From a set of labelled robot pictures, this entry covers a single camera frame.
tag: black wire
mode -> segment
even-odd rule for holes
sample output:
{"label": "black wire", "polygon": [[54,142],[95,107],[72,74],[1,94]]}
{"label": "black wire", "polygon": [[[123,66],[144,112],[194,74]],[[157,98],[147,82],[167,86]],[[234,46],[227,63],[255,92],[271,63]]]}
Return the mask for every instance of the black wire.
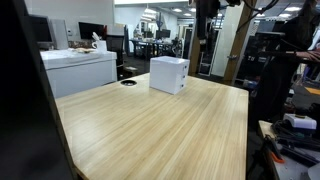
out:
{"label": "black wire", "polygon": [[256,13],[255,15],[251,16],[246,22],[244,22],[243,24],[241,24],[241,26],[238,27],[236,33],[238,33],[241,28],[243,28],[246,24],[248,24],[253,18],[255,18],[259,13]]}
{"label": "black wire", "polygon": [[302,48],[300,48],[300,47],[298,47],[298,46],[296,46],[296,45],[294,45],[294,44],[291,44],[291,43],[289,43],[288,41],[286,41],[286,40],[284,40],[284,39],[281,39],[281,41],[284,42],[284,43],[286,43],[287,45],[293,47],[293,48],[296,48],[297,50],[305,51],[305,50],[303,50]]}
{"label": "black wire", "polygon": [[276,134],[279,135],[279,137],[284,137],[287,139],[293,139],[293,140],[299,140],[303,141],[305,143],[313,143],[314,145],[320,145],[320,141],[314,138],[310,137],[300,137],[294,132],[282,127],[282,124],[285,124],[286,122],[283,120],[278,120],[275,123],[272,124],[272,129],[276,132]]}
{"label": "black wire", "polygon": [[237,33],[241,30],[241,28],[243,28],[246,24],[248,24],[253,18],[255,18],[258,14],[263,14],[266,10],[271,9],[274,5],[276,5],[279,0],[272,0],[266,7],[263,7],[261,9],[256,9],[254,7],[252,7],[246,0],[243,0],[243,2],[245,3],[245,5],[253,10],[253,11],[257,11],[258,13],[256,13],[255,15],[253,15],[252,17],[250,17],[246,22],[244,22],[241,26],[239,26],[239,28],[237,29]]}

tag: computer monitor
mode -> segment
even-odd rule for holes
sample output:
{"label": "computer monitor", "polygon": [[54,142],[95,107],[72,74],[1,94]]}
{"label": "computer monitor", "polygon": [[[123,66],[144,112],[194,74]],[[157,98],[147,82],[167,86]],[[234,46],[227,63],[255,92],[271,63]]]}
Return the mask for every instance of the computer monitor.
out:
{"label": "computer monitor", "polygon": [[159,30],[156,31],[156,39],[162,39],[162,34]]}
{"label": "computer monitor", "polygon": [[30,15],[32,29],[40,48],[53,46],[53,30],[47,16]]}
{"label": "computer monitor", "polygon": [[162,29],[162,37],[164,38],[169,38],[170,37],[170,34],[171,34],[171,31],[168,30],[168,29]]}
{"label": "computer monitor", "polygon": [[144,38],[153,38],[153,33],[151,31],[145,31],[143,36]]}
{"label": "computer monitor", "polygon": [[79,22],[79,30],[81,39],[92,39],[92,33],[103,36],[104,25]]}

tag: light wood tabletop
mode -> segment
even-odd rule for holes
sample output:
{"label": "light wood tabletop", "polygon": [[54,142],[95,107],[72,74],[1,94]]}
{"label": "light wood tabletop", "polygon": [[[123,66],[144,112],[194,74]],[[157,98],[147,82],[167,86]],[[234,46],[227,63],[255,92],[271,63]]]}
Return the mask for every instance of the light wood tabletop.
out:
{"label": "light wood tabletop", "polygon": [[270,135],[271,138],[275,138],[276,135],[271,128],[272,123],[266,121],[259,121],[259,127],[261,130],[261,137],[264,138],[266,135]]}
{"label": "light wood tabletop", "polygon": [[245,179],[248,92],[193,77],[176,95],[149,74],[56,100],[88,179]]}

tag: white cardboard box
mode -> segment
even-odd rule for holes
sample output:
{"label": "white cardboard box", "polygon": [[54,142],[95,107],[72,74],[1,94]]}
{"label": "white cardboard box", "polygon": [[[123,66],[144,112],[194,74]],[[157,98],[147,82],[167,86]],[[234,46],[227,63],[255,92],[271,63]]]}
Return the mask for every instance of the white cardboard box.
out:
{"label": "white cardboard box", "polygon": [[177,94],[186,86],[189,60],[162,56],[150,61],[150,87]]}

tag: chair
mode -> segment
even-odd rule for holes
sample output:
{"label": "chair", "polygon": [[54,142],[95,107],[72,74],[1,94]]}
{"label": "chair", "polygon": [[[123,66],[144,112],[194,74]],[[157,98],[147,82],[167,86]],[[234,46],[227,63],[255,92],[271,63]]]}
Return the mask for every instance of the chair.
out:
{"label": "chair", "polygon": [[116,52],[117,53],[117,75],[118,79],[122,77],[123,74],[123,41],[124,36],[117,36],[117,35],[107,35],[106,42],[107,42],[107,50]]}

